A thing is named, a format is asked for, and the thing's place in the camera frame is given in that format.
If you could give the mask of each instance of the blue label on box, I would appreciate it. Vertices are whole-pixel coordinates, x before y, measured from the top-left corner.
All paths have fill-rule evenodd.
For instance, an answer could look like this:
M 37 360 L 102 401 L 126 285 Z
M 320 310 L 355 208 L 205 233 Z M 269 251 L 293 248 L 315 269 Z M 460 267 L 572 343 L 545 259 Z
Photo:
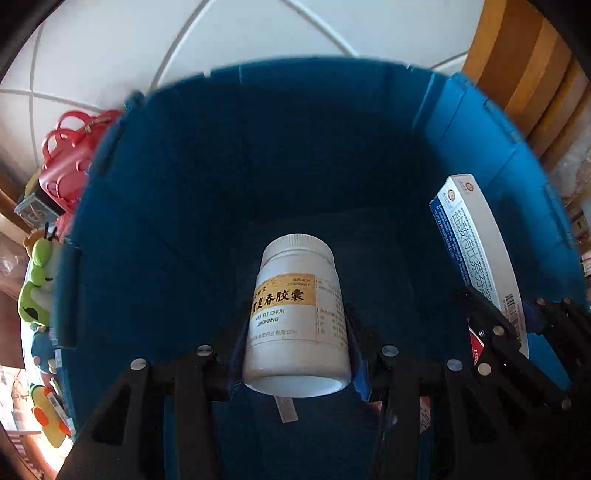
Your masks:
M 468 269 L 466 268 L 464 257 L 460 251 L 460 245 L 457 243 L 452 226 L 449 223 L 447 215 L 445 214 L 445 210 L 443 210 L 441 200 L 439 200 L 438 197 L 435 197 L 433 200 L 431 200 L 429 206 L 431 207 L 431 213 L 435 217 L 435 221 L 437 222 L 437 226 L 439 227 L 439 231 L 441 232 L 441 236 L 443 237 L 447 251 L 451 255 L 453 262 L 457 265 L 458 269 L 462 273 L 464 283 L 466 285 L 471 285 L 470 275 L 468 275 Z

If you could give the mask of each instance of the white ridged cap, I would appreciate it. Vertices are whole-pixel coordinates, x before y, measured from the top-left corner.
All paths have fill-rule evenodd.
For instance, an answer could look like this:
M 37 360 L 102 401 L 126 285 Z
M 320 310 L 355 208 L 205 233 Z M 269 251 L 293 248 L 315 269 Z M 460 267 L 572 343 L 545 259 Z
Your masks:
M 334 267 L 335 258 L 330 250 L 320 238 L 306 235 L 305 233 L 291 233 L 273 240 L 262 254 L 261 268 L 275 255 L 286 250 L 308 250 L 317 253 L 328 260 Z

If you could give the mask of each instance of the bottle label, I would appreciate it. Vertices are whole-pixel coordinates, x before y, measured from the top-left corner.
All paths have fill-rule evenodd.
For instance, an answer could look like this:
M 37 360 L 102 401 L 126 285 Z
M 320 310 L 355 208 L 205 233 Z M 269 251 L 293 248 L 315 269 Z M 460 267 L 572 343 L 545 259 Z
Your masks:
M 281 340 L 312 340 L 346 349 L 339 287 L 302 273 L 278 275 L 259 285 L 252 302 L 247 347 Z

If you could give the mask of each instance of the toy eye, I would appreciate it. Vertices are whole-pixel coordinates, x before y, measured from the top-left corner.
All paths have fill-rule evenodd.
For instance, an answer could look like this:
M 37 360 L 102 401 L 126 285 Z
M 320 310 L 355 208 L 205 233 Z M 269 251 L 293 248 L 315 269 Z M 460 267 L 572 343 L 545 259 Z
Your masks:
M 33 307 L 29 307 L 29 308 L 25 309 L 25 312 L 27 312 L 31 316 L 31 318 L 33 318 L 35 320 L 39 320 L 39 314 L 37 313 L 37 311 Z

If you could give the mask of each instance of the white box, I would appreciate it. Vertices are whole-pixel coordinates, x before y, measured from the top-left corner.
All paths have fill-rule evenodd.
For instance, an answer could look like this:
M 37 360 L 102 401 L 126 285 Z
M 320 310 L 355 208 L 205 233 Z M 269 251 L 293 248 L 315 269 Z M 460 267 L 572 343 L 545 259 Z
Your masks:
M 523 305 L 511 260 L 476 180 L 469 173 L 448 177 L 429 206 L 464 282 L 480 291 L 511 322 L 521 353 L 529 356 Z M 478 337 L 471 339 L 475 362 L 479 355 L 476 340 L 482 344 Z

